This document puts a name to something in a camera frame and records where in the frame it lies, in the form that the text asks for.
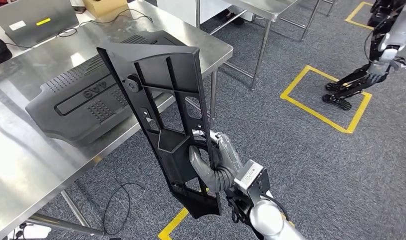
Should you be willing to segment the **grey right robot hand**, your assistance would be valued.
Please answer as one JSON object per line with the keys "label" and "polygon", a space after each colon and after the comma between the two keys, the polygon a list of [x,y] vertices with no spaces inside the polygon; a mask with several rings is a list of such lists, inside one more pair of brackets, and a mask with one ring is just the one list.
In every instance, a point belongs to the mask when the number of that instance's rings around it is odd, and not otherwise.
{"label": "grey right robot hand", "polygon": [[203,133],[201,130],[193,132],[195,137],[209,137],[211,143],[219,149],[220,159],[217,165],[212,168],[207,165],[201,156],[197,147],[191,146],[189,148],[190,163],[194,170],[202,179],[213,180],[215,176],[225,175],[227,178],[234,178],[239,170],[242,168],[242,162],[236,153],[229,137],[221,132],[210,130],[209,133]]}

